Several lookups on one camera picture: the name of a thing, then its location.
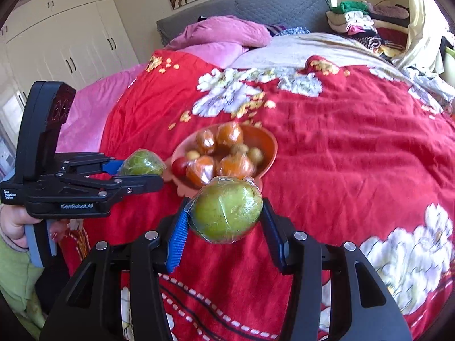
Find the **green sleeve forearm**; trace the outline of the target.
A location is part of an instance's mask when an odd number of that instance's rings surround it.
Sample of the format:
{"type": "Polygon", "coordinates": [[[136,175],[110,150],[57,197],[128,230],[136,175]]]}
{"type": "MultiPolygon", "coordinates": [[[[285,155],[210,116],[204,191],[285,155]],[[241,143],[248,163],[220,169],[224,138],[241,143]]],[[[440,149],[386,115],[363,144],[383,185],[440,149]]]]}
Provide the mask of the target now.
{"type": "Polygon", "coordinates": [[[32,264],[26,249],[1,234],[1,294],[34,340],[39,339],[46,321],[36,293],[42,272],[32,264]]]}

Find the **left hand painted nails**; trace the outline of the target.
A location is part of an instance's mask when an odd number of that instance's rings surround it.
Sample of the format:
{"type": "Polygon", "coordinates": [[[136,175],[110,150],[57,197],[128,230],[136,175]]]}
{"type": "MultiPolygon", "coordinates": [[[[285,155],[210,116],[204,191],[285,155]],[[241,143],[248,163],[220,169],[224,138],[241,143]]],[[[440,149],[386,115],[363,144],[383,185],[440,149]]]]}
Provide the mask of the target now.
{"type": "MultiPolygon", "coordinates": [[[[31,217],[26,209],[17,205],[1,204],[1,234],[4,241],[14,250],[28,250],[25,226],[40,223],[40,219],[31,217]]],[[[57,220],[49,228],[49,237],[53,242],[63,239],[68,229],[69,220],[57,220]]]]}

